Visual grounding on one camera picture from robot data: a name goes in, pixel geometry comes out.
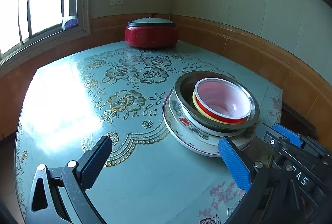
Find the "red plastic bowl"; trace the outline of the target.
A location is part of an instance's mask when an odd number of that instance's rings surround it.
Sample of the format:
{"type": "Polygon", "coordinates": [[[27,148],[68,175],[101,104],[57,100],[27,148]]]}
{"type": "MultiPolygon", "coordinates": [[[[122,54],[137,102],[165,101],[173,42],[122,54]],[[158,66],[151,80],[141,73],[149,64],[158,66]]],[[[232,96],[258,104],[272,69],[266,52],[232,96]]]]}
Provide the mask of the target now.
{"type": "Polygon", "coordinates": [[[254,105],[244,89],[226,79],[208,77],[199,80],[194,93],[200,105],[222,118],[239,120],[249,117],[254,105]]]}

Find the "white rose oval dish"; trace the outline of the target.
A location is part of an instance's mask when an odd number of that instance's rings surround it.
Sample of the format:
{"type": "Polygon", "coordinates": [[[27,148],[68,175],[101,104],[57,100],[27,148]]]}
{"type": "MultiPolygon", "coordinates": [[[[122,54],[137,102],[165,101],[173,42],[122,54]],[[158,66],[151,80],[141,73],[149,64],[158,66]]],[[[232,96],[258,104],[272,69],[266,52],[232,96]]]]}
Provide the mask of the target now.
{"type": "Polygon", "coordinates": [[[211,128],[205,127],[203,126],[201,123],[197,122],[188,112],[188,110],[181,105],[182,111],[184,113],[184,115],[187,117],[188,121],[190,121],[192,123],[192,125],[194,125],[195,127],[197,127],[199,130],[203,131],[204,133],[207,133],[209,135],[214,135],[214,136],[219,136],[219,137],[224,137],[224,136],[228,136],[228,137],[233,137],[233,136],[238,136],[241,134],[245,134],[245,132],[248,133],[253,133],[255,132],[255,129],[257,127],[257,124],[254,124],[253,126],[250,126],[246,129],[238,129],[238,130],[227,130],[227,129],[222,129],[221,131],[215,131],[211,128]]]}

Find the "window with frame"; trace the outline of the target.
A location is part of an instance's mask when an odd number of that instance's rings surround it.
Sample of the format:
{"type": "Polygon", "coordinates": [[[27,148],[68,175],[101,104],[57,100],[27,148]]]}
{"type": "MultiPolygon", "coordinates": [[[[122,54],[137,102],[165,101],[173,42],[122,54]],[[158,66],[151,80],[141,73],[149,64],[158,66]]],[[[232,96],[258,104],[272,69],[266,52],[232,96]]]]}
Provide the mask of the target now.
{"type": "Polygon", "coordinates": [[[1,75],[58,44],[91,34],[89,0],[1,0],[1,75]],[[63,16],[78,26],[62,29],[63,16]]]}

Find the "white wall socket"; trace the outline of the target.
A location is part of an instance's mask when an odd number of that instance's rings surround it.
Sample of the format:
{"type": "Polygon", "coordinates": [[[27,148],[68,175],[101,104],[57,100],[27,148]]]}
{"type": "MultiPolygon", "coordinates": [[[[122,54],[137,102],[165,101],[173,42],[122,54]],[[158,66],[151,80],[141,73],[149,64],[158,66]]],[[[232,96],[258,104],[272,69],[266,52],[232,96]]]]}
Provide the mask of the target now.
{"type": "Polygon", "coordinates": [[[109,5],[123,5],[124,0],[109,0],[109,5]]]}

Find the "red pot with lid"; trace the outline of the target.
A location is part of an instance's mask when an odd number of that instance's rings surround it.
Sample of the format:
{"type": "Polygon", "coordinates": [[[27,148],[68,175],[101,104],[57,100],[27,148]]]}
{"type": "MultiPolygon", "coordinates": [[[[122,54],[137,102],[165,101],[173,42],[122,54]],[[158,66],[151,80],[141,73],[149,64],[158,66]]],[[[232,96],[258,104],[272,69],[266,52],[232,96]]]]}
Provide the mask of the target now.
{"type": "Polygon", "coordinates": [[[177,24],[171,20],[155,17],[136,19],[127,23],[124,41],[136,48],[164,48],[172,47],[178,43],[177,24]]]}

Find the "floral plastic tablecloth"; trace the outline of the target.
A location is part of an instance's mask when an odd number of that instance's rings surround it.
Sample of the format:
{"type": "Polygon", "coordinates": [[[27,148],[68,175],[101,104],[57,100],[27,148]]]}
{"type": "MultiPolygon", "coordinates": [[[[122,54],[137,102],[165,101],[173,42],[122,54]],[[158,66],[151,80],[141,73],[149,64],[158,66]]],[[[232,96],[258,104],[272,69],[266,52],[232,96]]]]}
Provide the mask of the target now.
{"type": "Polygon", "coordinates": [[[176,80],[199,70],[238,81],[255,96],[261,122],[280,121],[279,87],[184,42],[164,51],[117,42],[39,68],[22,104],[15,145],[22,213],[39,164],[77,160],[106,135],[114,147],[87,194],[107,223],[224,223],[244,192],[222,160],[177,142],[162,115],[176,80]]]}

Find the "stainless steel bowl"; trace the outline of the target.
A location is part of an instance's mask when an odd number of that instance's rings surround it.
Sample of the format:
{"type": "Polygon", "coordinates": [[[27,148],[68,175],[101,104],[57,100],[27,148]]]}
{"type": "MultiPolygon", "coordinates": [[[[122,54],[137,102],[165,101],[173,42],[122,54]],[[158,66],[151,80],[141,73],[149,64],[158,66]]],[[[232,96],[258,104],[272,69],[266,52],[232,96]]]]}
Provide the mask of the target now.
{"type": "Polygon", "coordinates": [[[175,96],[194,122],[220,133],[234,133],[258,122],[259,105],[239,82],[219,73],[194,71],[180,76],[175,96]]]}

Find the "yellow plastic bowl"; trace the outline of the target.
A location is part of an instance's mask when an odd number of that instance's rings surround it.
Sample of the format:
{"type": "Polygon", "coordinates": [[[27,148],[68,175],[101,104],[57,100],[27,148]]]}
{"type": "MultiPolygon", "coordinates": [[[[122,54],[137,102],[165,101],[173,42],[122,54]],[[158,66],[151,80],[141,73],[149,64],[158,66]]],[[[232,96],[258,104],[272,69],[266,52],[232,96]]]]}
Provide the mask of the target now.
{"type": "Polygon", "coordinates": [[[245,117],[243,119],[239,119],[239,120],[230,120],[230,119],[226,119],[226,118],[222,118],[221,120],[219,118],[216,118],[216,115],[212,116],[212,113],[209,110],[206,110],[205,108],[202,107],[202,105],[200,105],[200,103],[198,102],[195,93],[192,93],[192,101],[193,104],[195,106],[195,108],[206,118],[211,119],[215,122],[218,123],[223,123],[223,124],[227,124],[227,125],[240,125],[243,124],[244,122],[248,121],[248,117],[245,117]]]}

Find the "purple white item on sill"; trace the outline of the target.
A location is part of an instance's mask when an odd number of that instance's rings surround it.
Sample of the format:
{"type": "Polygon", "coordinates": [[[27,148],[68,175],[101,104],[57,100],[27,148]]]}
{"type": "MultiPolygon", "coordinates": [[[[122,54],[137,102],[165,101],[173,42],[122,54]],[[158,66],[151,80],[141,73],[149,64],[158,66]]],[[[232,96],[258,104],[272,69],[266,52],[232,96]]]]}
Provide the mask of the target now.
{"type": "Polygon", "coordinates": [[[75,28],[78,26],[77,18],[75,16],[71,16],[71,15],[63,16],[61,26],[64,31],[75,28]]]}

